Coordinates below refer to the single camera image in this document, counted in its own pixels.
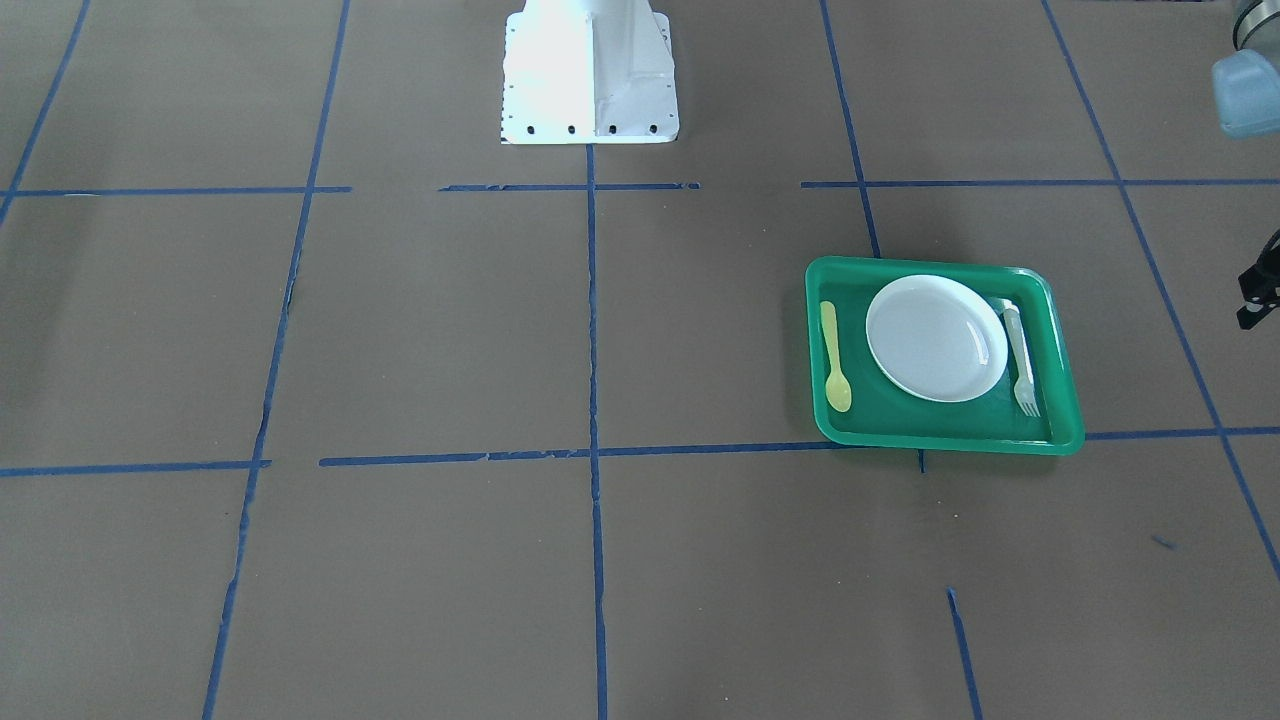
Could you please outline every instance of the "blue tape line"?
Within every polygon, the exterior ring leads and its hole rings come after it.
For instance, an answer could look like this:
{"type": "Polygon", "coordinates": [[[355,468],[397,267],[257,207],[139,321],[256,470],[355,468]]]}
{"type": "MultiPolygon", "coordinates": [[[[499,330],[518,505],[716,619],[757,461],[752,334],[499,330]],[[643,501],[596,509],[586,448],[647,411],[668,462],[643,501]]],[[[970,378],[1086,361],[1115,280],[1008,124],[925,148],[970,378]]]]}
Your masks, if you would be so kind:
{"type": "MultiPolygon", "coordinates": [[[[1129,186],[1268,186],[1280,184],[1280,178],[1187,178],[1187,179],[1125,179],[1129,186]]],[[[955,179],[955,181],[867,181],[867,187],[1115,187],[1116,179],[955,179]]],[[[858,181],[804,181],[804,190],[831,190],[859,187],[858,181]]]]}
{"type": "MultiPolygon", "coordinates": [[[[1110,179],[964,179],[964,181],[867,181],[867,187],[893,188],[893,187],[1114,187],[1116,181],[1110,179]]],[[[805,190],[849,188],[858,187],[856,182],[836,181],[805,181],[800,183],[805,190]]]]}
{"type": "MultiPolygon", "coordinates": [[[[701,190],[701,183],[690,182],[621,182],[599,183],[594,192],[644,190],[701,190]]],[[[447,184],[438,192],[567,192],[589,191],[585,184],[447,184]]]]}
{"type": "Polygon", "coordinates": [[[591,462],[591,555],[595,574],[595,703],[598,720],[609,716],[609,674],[604,632],[604,529],[600,518],[600,428],[596,418],[596,277],[595,277],[595,146],[586,146],[586,305],[590,341],[590,448],[591,462]]]}
{"type": "Polygon", "coordinates": [[[447,184],[439,192],[581,192],[584,190],[585,184],[447,184]]]}
{"type": "MultiPolygon", "coordinates": [[[[343,193],[352,192],[349,184],[324,186],[315,188],[315,192],[343,193]]],[[[152,195],[302,195],[306,187],[124,187],[124,188],[93,188],[93,190],[19,190],[14,192],[17,197],[115,197],[115,196],[152,196],[152,195]]]]}
{"type": "Polygon", "coordinates": [[[872,197],[867,192],[867,176],[863,174],[863,156],[858,151],[858,135],[854,132],[854,115],[849,110],[849,95],[845,94],[845,74],[840,69],[840,54],[836,53],[836,36],[831,32],[831,13],[827,0],[818,0],[822,8],[822,26],[827,32],[827,50],[831,53],[831,69],[836,74],[836,90],[840,92],[840,109],[845,114],[845,132],[849,135],[849,151],[854,158],[854,174],[858,177],[858,192],[863,200],[863,215],[867,218],[867,236],[872,241],[872,256],[879,258],[879,237],[876,234],[876,218],[872,217],[872,197]]]}
{"type": "MultiPolygon", "coordinates": [[[[1280,427],[1252,427],[1252,428],[1224,428],[1229,436],[1280,436],[1280,427]]],[[[1167,438],[1198,438],[1217,437],[1213,428],[1183,428],[1171,430],[1114,430],[1088,433],[1085,438],[1091,442],[1126,441],[1126,439],[1167,439],[1167,438]]],[[[822,450],[867,450],[865,446],[838,445],[835,442],[749,442],[726,445],[660,445],[660,446],[631,446],[631,447],[600,447],[599,457],[636,457],[655,455],[732,455],[739,452],[805,452],[822,450]]],[[[923,450],[916,451],[922,464],[922,471],[928,471],[928,455],[923,450]]],[[[321,468],[349,468],[362,465],[420,465],[444,462],[480,462],[480,461],[512,461],[512,460],[571,460],[590,457],[591,450],[561,448],[561,450],[515,450],[494,452],[447,452],[435,455],[367,455],[349,457],[324,457],[320,460],[321,468]]]]}
{"type": "Polygon", "coordinates": [[[982,700],[978,697],[978,680],[974,679],[973,660],[969,657],[969,639],[965,637],[964,620],[960,618],[960,606],[956,603],[956,591],[952,587],[947,587],[947,605],[951,606],[951,624],[956,630],[956,644],[960,646],[960,662],[964,665],[964,684],[969,688],[973,720],[982,720],[982,700]]]}
{"type": "Polygon", "coordinates": [[[595,186],[598,192],[605,191],[618,191],[618,190],[700,190],[703,186],[691,182],[613,182],[613,183],[599,183],[595,186]]]}
{"type": "Polygon", "coordinates": [[[1238,186],[1238,184],[1280,184],[1280,178],[1190,178],[1190,179],[1125,179],[1125,184],[1135,186],[1238,186]]]}
{"type": "Polygon", "coordinates": [[[1280,427],[1224,428],[1229,436],[1280,436],[1280,427]]]}
{"type": "Polygon", "coordinates": [[[1084,434],[1084,439],[1087,441],[1162,439],[1178,437],[1217,437],[1217,430],[1213,428],[1189,428],[1179,430],[1117,430],[1084,434]]]}
{"type": "Polygon", "coordinates": [[[1084,91],[1084,83],[1080,81],[1080,73],[1075,68],[1075,60],[1071,59],[1071,51],[1066,47],[1066,40],[1062,37],[1062,29],[1057,24],[1057,18],[1053,15],[1052,8],[1050,8],[1048,0],[1041,0],[1041,5],[1044,8],[1044,14],[1048,18],[1050,27],[1053,28],[1053,36],[1057,38],[1059,47],[1062,50],[1062,58],[1066,60],[1066,67],[1071,72],[1071,79],[1075,82],[1075,90],[1080,95],[1080,100],[1084,102],[1084,109],[1089,114],[1089,122],[1093,124],[1093,132],[1098,137],[1098,143],[1102,146],[1102,154],[1107,159],[1107,167],[1111,168],[1111,176],[1115,177],[1120,188],[1120,197],[1124,200],[1125,210],[1129,213],[1129,222],[1133,223],[1133,229],[1138,234],[1138,242],[1142,245],[1142,252],[1147,259],[1147,265],[1151,268],[1151,274],[1156,281],[1156,288],[1160,290],[1160,297],[1165,302],[1165,310],[1169,313],[1169,319],[1174,324],[1174,331],[1178,333],[1178,342],[1183,346],[1183,354],[1187,356],[1187,363],[1192,368],[1192,375],[1196,378],[1196,386],[1201,391],[1201,397],[1204,400],[1204,407],[1208,409],[1210,419],[1213,421],[1213,429],[1217,432],[1219,438],[1222,442],[1222,451],[1226,454],[1226,459],[1231,465],[1231,471],[1235,474],[1235,482],[1240,488],[1240,495],[1244,496],[1244,502],[1249,509],[1249,515],[1253,516],[1253,525],[1257,529],[1258,537],[1262,541],[1262,547],[1266,550],[1267,559],[1271,561],[1271,569],[1280,579],[1280,560],[1277,560],[1275,544],[1271,542],[1271,534],[1267,532],[1266,523],[1262,521],[1262,515],[1258,512],[1257,505],[1253,502],[1253,493],[1249,491],[1249,483],[1244,479],[1244,473],[1240,471],[1239,462],[1235,460],[1235,451],[1231,448],[1231,442],[1228,436],[1226,429],[1222,427],[1222,419],[1219,416],[1217,406],[1213,404],[1213,397],[1208,392],[1208,386],[1204,383],[1204,375],[1201,373],[1199,363],[1196,361],[1196,354],[1192,351],[1190,341],[1187,338],[1187,333],[1183,329],[1181,320],[1178,319],[1178,311],[1174,309],[1174,301],[1169,295],[1169,288],[1165,286],[1165,279],[1160,274],[1160,268],[1156,265],[1156,256],[1151,251],[1151,245],[1147,242],[1147,234],[1142,229],[1142,223],[1138,222],[1138,213],[1134,210],[1133,201],[1129,197],[1129,191],[1125,187],[1125,181],[1120,176],[1120,168],[1116,165],[1115,158],[1111,154],[1111,146],[1107,145],[1106,135],[1102,132],[1102,126],[1098,123],[1098,117],[1093,111],[1093,104],[1089,101],[1089,95],[1084,91]]]}
{"type": "Polygon", "coordinates": [[[0,468],[0,478],[50,478],[59,475],[124,475],[143,473],[195,473],[201,470],[248,470],[270,461],[215,460],[212,462],[140,462],[123,465],[60,465],[51,468],[0,468]]]}
{"type": "Polygon", "coordinates": [[[603,447],[600,457],[639,455],[726,455],[733,452],[797,452],[804,450],[856,450],[835,442],[754,442],[740,445],[662,445],[649,447],[603,447]]]}
{"type": "Polygon", "coordinates": [[[67,74],[67,65],[72,61],[72,53],[76,51],[76,44],[79,42],[81,31],[84,29],[84,18],[88,15],[88,3],[90,0],[81,1],[81,12],[76,17],[76,26],[72,28],[72,36],[67,40],[67,50],[63,51],[63,60],[58,64],[58,72],[54,73],[54,82],[49,86],[49,94],[45,95],[45,104],[40,106],[40,114],[36,115],[36,124],[31,128],[31,135],[27,136],[27,145],[22,149],[22,159],[18,160],[18,168],[13,173],[13,179],[9,182],[9,192],[5,195],[4,201],[0,202],[0,225],[4,224],[4,219],[9,217],[9,208],[13,205],[13,199],[15,192],[22,186],[22,176],[27,172],[27,165],[31,163],[31,155],[36,151],[36,141],[40,140],[40,131],[45,127],[45,120],[49,118],[49,109],[54,105],[54,97],[58,95],[58,88],[63,85],[63,77],[67,74]]]}
{"type": "Polygon", "coordinates": [[[302,195],[302,210],[298,214],[298,231],[293,238],[293,256],[289,260],[289,274],[284,283],[284,300],[280,304],[280,319],[275,329],[275,347],[271,351],[271,368],[266,377],[266,392],[262,396],[262,421],[257,429],[257,438],[253,441],[253,466],[250,468],[248,480],[244,483],[244,502],[241,506],[239,533],[236,539],[236,568],[232,579],[227,584],[227,594],[223,600],[221,620],[218,624],[218,642],[214,648],[214,661],[209,670],[209,688],[205,693],[205,706],[201,714],[202,720],[212,720],[214,706],[218,701],[218,685],[223,673],[223,660],[227,656],[227,639],[230,633],[232,616],[236,610],[236,591],[239,588],[241,569],[244,564],[244,547],[248,539],[250,506],[257,493],[259,465],[266,446],[266,430],[271,421],[271,405],[275,398],[275,383],[280,374],[280,357],[284,354],[284,336],[289,327],[289,302],[293,299],[293,286],[298,279],[298,265],[302,260],[302,245],[307,234],[307,220],[311,215],[311,199],[316,187],[316,177],[320,174],[320,155],[324,151],[324,136],[329,126],[329,109],[333,105],[334,86],[338,82],[338,64],[342,59],[342,45],[347,35],[347,17],[351,14],[351,0],[343,0],[342,15],[338,18],[338,37],[334,40],[333,58],[329,61],[329,82],[325,86],[324,104],[320,108],[320,123],[316,127],[315,145],[311,150],[311,169],[307,173],[307,187],[302,195]]]}
{"type": "Polygon", "coordinates": [[[431,465],[445,462],[481,462],[511,460],[567,460],[589,457],[590,450],[517,450],[511,452],[445,452],[436,455],[370,455],[353,457],[324,457],[321,468],[358,468],[364,465],[431,465]]]}
{"type": "Polygon", "coordinates": [[[1276,555],[1276,546],[1271,542],[1271,533],[1267,532],[1267,525],[1262,521],[1262,512],[1258,511],[1258,503],[1253,500],[1253,491],[1249,489],[1249,483],[1244,479],[1244,471],[1240,470],[1240,462],[1235,459],[1235,450],[1231,447],[1231,441],[1228,439],[1225,433],[1221,441],[1222,451],[1226,452],[1226,461],[1231,465],[1231,474],[1235,475],[1235,484],[1240,488],[1240,495],[1244,496],[1244,505],[1249,509],[1249,516],[1253,518],[1253,527],[1257,528],[1258,538],[1262,539],[1262,548],[1267,553],[1267,560],[1271,561],[1271,571],[1280,580],[1280,555],[1276,555]]]}

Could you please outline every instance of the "tray rim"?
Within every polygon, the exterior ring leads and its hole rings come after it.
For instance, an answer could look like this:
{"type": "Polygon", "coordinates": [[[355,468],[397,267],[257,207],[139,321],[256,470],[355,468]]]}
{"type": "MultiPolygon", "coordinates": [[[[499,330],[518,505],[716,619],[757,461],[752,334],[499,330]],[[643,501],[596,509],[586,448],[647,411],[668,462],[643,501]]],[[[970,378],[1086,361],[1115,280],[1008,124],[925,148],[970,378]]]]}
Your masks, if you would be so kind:
{"type": "MultiPolygon", "coordinates": [[[[982,293],[980,287],[974,287],[974,291],[982,293]]],[[[906,259],[888,259],[888,258],[859,258],[859,256],[842,256],[842,255],[824,255],[817,258],[809,263],[805,269],[805,314],[809,327],[809,366],[810,366],[810,384],[813,391],[813,405],[814,405],[814,420],[818,424],[818,429],[832,442],[846,445],[846,446],[864,446],[864,447],[896,447],[896,448],[909,448],[909,450],[955,450],[955,451],[969,451],[969,452],[1001,452],[1001,454],[1021,454],[1021,455],[1071,455],[1080,450],[1084,445],[1085,432],[1084,420],[1080,415],[1079,396],[1075,389],[1075,377],[1071,373],[1070,357],[1068,355],[1065,340],[1062,337],[1062,325],[1057,315],[1057,304],[1053,299],[1053,290],[1048,281],[1043,275],[1037,273],[1030,268],[1020,268],[1011,265],[982,265],[972,263],[941,263],[932,260],[906,260],[906,259]],[[822,391],[826,378],[822,378],[823,372],[823,357],[826,356],[826,350],[822,346],[820,328],[817,320],[817,305],[819,302],[818,297],[818,274],[827,265],[832,264],[851,264],[851,265],[870,265],[870,264],[886,264],[895,265],[904,269],[904,274],[899,277],[905,277],[908,274],[937,274],[941,277],[948,277],[950,279],[956,279],[950,277],[947,273],[955,269],[972,269],[972,270],[997,270],[1005,273],[1014,273],[1019,275],[1025,275],[1036,284],[1038,293],[1043,296],[1046,302],[1048,316],[1051,322],[1051,331],[1056,338],[1056,355],[1057,360],[1061,363],[1065,370],[1066,392],[1069,396],[1070,406],[1064,411],[1064,418],[1066,420],[1066,427],[1064,427],[1061,434],[1064,436],[1061,441],[1055,442],[1048,441],[1027,441],[1027,439],[1002,439],[1002,438],[956,438],[946,436],[899,436],[888,433],[851,433],[836,429],[827,413],[827,400],[822,391]]]]}

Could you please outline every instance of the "white plate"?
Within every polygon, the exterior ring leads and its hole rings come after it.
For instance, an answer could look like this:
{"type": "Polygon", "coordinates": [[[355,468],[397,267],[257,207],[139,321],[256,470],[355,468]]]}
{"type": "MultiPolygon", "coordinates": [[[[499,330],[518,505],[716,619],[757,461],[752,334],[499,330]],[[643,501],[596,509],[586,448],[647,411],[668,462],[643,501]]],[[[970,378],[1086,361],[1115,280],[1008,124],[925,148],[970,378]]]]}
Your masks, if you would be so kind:
{"type": "Polygon", "coordinates": [[[938,275],[884,286],[867,307],[867,342],[884,375],[937,402],[964,402],[1000,382],[1009,342],[977,292],[938,275]]]}

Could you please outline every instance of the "fork handle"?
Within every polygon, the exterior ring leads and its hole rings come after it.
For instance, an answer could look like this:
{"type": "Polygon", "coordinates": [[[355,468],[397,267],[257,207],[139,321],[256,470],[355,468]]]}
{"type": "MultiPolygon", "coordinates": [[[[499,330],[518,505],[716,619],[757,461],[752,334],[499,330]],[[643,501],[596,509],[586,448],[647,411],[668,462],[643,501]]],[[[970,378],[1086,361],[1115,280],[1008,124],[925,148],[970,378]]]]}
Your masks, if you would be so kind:
{"type": "Polygon", "coordinates": [[[1018,377],[1027,378],[1027,382],[1034,383],[1030,351],[1027,348],[1027,332],[1023,331],[1023,314],[1018,310],[1018,306],[1009,305],[1001,315],[1005,318],[1009,345],[1014,348],[1014,361],[1018,363],[1018,377]]]}

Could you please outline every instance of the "floor tile square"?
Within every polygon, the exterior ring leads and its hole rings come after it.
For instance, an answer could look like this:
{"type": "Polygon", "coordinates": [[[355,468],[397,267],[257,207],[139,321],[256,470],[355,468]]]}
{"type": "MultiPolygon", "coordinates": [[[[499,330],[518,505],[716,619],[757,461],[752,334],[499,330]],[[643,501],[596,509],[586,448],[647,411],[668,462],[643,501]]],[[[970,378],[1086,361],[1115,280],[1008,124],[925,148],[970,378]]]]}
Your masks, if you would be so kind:
{"type": "Polygon", "coordinates": [[[1235,319],[1244,304],[1236,277],[1280,224],[1254,209],[1274,205],[1280,188],[1130,187],[1129,195],[1222,423],[1280,424],[1280,386],[1258,382],[1280,315],[1248,332],[1235,319]]]}
{"type": "Polygon", "coordinates": [[[1038,3],[832,3],[831,18],[868,179],[1111,177],[1038,3]]]}
{"type": "Polygon", "coordinates": [[[585,192],[315,200],[268,455],[589,445],[585,192]]]}
{"type": "Polygon", "coordinates": [[[521,3],[353,3],[320,179],[429,192],[585,183],[582,146],[502,143],[507,15],[521,3]]]}
{"type": "Polygon", "coordinates": [[[5,478],[0,716],[198,717],[244,473],[5,478]]]}
{"type": "Polygon", "coordinates": [[[14,202],[0,228],[0,464],[250,457],[300,202],[14,202]]]}
{"type": "Polygon", "coordinates": [[[58,74],[79,9],[77,0],[0,4],[0,27],[5,29],[5,40],[0,42],[0,68],[4,68],[0,97],[5,104],[0,120],[0,182],[4,190],[9,188],[58,74]]]}
{"type": "Polygon", "coordinates": [[[586,461],[271,468],[219,717],[595,717],[586,461]]]}
{"type": "Polygon", "coordinates": [[[1231,140],[1219,127],[1212,68],[1233,53],[1234,5],[1052,4],[1124,178],[1280,174],[1280,136],[1231,140]]]}
{"type": "Polygon", "coordinates": [[[1262,717],[1280,593],[1217,438],[929,454],[992,717],[1262,717]]]}
{"type": "Polygon", "coordinates": [[[338,10],[95,3],[22,187],[306,184],[338,10]]]}
{"type": "Polygon", "coordinates": [[[822,439],[804,273],[869,254],[865,228],[844,193],[600,193],[602,445],[822,439]]]}
{"type": "Polygon", "coordinates": [[[602,461],[609,716],[965,717],[910,451],[602,461]]]}

